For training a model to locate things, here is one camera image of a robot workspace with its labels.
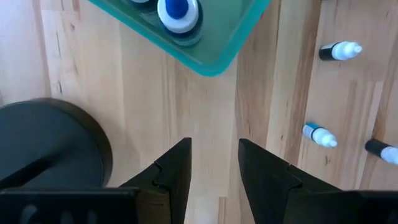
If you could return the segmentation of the large bottle black cap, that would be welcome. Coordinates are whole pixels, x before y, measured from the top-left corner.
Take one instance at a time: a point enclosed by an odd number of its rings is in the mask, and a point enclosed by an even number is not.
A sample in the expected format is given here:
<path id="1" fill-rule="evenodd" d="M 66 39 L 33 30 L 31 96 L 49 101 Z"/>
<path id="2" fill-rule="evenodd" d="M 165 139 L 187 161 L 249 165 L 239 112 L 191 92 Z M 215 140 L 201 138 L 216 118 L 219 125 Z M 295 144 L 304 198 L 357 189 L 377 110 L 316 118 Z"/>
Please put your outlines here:
<path id="1" fill-rule="evenodd" d="M 140 10 L 155 10 L 158 0 L 126 0 L 128 4 Z"/>

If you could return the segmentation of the white globe lamp black base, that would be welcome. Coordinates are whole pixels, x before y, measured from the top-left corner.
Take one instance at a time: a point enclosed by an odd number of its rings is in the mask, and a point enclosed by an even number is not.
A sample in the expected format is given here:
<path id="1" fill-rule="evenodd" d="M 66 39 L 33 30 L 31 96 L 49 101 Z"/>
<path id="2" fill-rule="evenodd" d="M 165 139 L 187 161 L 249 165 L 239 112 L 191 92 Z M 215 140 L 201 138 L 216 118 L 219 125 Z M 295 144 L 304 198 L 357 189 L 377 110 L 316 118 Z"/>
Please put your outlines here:
<path id="1" fill-rule="evenodd" d="M 0 107 L 0 189 L 104 187 L 112 170 L 104 129 L 77 105 L 36 98 Z"/>

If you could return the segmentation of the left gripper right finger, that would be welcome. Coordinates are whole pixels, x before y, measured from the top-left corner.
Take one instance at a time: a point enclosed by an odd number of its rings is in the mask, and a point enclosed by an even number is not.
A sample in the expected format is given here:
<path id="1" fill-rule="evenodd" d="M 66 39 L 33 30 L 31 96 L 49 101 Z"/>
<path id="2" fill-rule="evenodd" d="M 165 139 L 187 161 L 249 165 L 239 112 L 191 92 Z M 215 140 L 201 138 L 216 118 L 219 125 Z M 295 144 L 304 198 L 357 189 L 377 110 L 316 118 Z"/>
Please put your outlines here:
<path id="1" fill-rule="evenodd" d="M 283 224 L 289 194 L 338 191 L 248 139 L 238 147 L 241 179 L 256 224 Z"/>

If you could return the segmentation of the small food coloring bottle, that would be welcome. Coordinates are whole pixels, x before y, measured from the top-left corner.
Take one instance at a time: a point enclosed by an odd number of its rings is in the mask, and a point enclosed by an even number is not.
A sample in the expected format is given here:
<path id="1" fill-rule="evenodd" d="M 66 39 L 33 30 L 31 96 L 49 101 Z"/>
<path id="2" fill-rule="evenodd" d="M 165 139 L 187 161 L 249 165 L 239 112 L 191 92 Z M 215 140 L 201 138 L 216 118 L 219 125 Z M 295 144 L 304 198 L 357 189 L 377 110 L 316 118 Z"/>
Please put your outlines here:
<path id="1" fill-rule="evenodd" d="M 336 147 L 338 145 L 335 136 L 329 130 L 317 123 L 307 122 L 302 128 L 305 137 L 324 147 Z"/>
<path id="2" fill-rule="evenodd" d="M 398 147 L 370 139 L 365 144 L 365 150 L 390 164 L 398 165 Z"/>
<path id="3" fill-rule="evenodd" d="M 324 45 L 318 51 L 321 60 L 348 60 L 356 57 L 363 48 L 357 42 L 342 41 Z"/>

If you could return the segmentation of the green translucent plastic tray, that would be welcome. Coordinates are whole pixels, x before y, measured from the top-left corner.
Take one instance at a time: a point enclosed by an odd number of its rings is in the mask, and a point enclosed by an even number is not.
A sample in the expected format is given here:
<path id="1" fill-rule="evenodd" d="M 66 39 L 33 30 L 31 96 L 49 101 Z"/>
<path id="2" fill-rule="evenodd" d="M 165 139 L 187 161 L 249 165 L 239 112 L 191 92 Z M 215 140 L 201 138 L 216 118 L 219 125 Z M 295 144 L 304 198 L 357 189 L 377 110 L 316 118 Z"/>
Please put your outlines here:
<path id="1" fill-rule="evenodd" d="M 89 0 L 138 32 L 194 72 L 213 77 L 224 72 L 271 0 L 199 0 L 202 37 L 190 47 L 177 45 L 162 27 L 155 10 L 140 10 L 126 0 Z"/>

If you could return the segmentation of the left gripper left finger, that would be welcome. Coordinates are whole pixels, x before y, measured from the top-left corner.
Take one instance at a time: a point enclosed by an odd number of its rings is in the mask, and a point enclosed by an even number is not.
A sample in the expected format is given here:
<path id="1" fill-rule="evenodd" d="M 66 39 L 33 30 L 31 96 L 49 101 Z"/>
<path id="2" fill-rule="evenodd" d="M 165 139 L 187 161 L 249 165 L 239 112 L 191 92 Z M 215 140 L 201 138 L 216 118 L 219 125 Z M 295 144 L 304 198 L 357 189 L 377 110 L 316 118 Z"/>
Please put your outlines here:
<path id="1" fill-rule="evenodd" d="M 121 185 L 134 192 L 132 224 L 184 224 L 192 179 L 192 139 L 183 138 Z"/>

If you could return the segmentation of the large bottle blue cap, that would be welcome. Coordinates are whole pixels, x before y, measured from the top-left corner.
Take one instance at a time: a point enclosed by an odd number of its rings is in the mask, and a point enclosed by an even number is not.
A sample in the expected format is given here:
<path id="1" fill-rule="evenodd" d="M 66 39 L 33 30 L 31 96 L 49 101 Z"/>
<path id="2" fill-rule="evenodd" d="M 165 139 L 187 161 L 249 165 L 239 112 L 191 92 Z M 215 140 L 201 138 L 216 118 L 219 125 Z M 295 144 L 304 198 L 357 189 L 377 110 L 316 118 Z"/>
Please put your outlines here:
<path id="1" fill-rule="evenodd" d="M 200 41 L 203 8 L 199 0 L 158 0 L 157 13 L 165 33 L 177 45 L 190 47 Z"/>

